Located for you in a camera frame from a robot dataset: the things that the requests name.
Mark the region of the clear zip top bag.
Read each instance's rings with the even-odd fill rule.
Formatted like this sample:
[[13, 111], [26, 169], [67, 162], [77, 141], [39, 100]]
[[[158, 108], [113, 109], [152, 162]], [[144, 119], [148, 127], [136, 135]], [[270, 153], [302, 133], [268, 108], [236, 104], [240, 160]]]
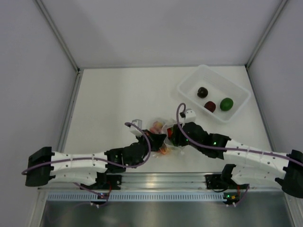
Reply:
[[[150, 128], [152, 126], [152, 124], [156, 121], [160, 121], [160, 122], [173, 122], [174, 124], [176, 124], [177, 122], [173, 119], [163, 119], [163, 118], [154, 118], [152, 120], [149, 121], [148, 123], [148, 130], [150, 131]], [[169, 138], [166, 137], [164, 144], [162, 145], [162, 147], [160, 148], [159, 151], [157, 152], [152, 152], [152, 157], [153, 158], [160, 158], [160, 157], [172, 157], [172, 156], [183, 156], [185, 153], [183, 151], [183, 149], [181, 147], [176, 147], [174, 146], [170, 141]]]

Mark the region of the dark red fake fruit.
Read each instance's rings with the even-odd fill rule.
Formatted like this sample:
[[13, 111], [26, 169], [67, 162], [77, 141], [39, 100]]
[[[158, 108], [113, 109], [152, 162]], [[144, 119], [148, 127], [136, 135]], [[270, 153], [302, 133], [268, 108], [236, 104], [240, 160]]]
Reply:
[[204, 108], [213, 113], [216, 110], [216, 104], [212, 101], [208, 101], [204, 105]]

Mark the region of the dark purple fake plum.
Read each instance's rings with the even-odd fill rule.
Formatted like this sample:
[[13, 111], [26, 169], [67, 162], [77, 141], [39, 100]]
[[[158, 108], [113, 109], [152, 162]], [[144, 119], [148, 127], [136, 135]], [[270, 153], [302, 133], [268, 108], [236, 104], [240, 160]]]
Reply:
[[197, 91], [199, 98], [206, 98], [208, 96], [208, 90], [205, 87], [200, 87]]

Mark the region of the green fake lime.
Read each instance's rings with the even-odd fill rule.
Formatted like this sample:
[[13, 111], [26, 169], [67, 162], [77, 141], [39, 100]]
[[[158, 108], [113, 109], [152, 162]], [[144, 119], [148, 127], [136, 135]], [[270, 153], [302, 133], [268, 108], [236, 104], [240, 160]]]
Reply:
[[220, 102], [220, 109], [226, 112], [231, 110], [233, 105], [234, 105], [234, 101], [231, 98], [226, 97]]

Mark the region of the fake strawberry bunch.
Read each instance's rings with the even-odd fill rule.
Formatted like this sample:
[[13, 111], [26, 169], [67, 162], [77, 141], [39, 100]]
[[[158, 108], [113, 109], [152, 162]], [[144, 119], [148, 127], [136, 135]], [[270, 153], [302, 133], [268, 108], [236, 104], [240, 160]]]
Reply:
[[173, 133], [173, 122], [160, 122], [156, 121], [152, 124], [150, 132], [154, 134], [166, 134], [168, 138], [172, 136]]

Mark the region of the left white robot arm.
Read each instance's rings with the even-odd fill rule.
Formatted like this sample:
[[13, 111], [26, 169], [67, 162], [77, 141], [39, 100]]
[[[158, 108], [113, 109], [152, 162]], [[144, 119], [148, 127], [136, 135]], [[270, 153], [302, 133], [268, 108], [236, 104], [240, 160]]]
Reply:
[[78, 183], [86, 188], [102, 189], [107, 174], [124, 173], [146, 163], [152, 152], [159, 151], [165, 134], [141, 131], [137, 142], [123, 148], [92, 154], [64, 154], [43, 147], [28, 158], [27, 169], [22, 172], [27, 187], [41, 187], [49, 183]]

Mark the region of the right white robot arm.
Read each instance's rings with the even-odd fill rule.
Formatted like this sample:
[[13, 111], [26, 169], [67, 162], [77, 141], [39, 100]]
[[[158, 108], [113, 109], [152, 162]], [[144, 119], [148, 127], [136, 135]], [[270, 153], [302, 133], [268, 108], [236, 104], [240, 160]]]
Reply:
[[221, 134], [207, 133], [194, 122], [182, 128], [168, 128], [168, 140], [176, 147], [191, 146], [203, 155], [225, 162], [221, 182], [231, 188], [235, 184], [260, 184], [280, 187], [283, 192], [303, 197], [303, 154], [276, 153], [250, 148]]

